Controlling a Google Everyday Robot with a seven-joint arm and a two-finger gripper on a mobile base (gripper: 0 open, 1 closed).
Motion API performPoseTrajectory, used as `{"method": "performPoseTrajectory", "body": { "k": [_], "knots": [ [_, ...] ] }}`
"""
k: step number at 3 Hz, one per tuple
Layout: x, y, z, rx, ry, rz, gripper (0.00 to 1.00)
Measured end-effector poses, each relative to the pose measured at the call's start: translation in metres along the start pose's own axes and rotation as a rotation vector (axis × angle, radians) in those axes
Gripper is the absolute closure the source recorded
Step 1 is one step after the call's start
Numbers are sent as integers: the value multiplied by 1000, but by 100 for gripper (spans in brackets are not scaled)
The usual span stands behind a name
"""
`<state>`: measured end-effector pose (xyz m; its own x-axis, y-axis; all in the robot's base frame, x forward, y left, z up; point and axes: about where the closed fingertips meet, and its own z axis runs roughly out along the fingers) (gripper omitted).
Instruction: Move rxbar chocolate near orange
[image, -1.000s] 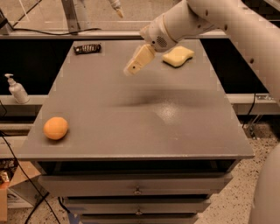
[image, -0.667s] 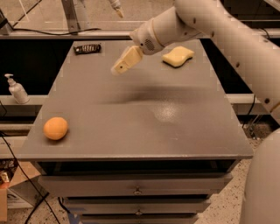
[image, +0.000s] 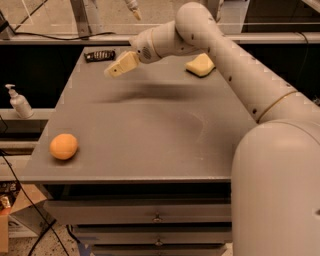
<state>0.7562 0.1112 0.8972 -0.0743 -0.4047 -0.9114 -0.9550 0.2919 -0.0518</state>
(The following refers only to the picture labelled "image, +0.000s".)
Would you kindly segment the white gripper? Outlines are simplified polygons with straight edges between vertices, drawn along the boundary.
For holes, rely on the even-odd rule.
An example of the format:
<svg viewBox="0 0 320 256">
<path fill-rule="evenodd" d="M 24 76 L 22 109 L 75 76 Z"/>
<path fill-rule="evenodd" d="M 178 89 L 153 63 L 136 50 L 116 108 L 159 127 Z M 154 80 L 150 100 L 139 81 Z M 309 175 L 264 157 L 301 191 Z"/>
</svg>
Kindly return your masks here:
<svg viewBox="0 0 320 256">
<path fill-rule="evenodd" d="M 157 62 L 161 57 L 157 54 L 153 40 L 152 29 L 145 30 L 129 39 L 132 49 L 124 51 L 105 70 L 106 77 L 118 77 L 138 67 L 140 61 L 144 64 Z"/>
</svg>

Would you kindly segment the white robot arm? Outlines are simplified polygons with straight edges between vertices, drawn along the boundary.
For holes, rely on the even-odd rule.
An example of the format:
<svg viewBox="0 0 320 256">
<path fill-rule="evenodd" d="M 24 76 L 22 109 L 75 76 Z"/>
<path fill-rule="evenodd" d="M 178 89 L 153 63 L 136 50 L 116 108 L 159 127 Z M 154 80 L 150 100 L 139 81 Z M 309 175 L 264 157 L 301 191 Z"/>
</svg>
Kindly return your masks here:
<svg viewBox="0 0 320 256">
<path fill-rule="evenodd" d="M 131 51 L 110 64 L 107 75 L 200 50 L 256 123 L 233 157 L 233 256 L 320 256 L 318 106 L 226 37 L 197 2 L 130 44 Z"/>
</svg>

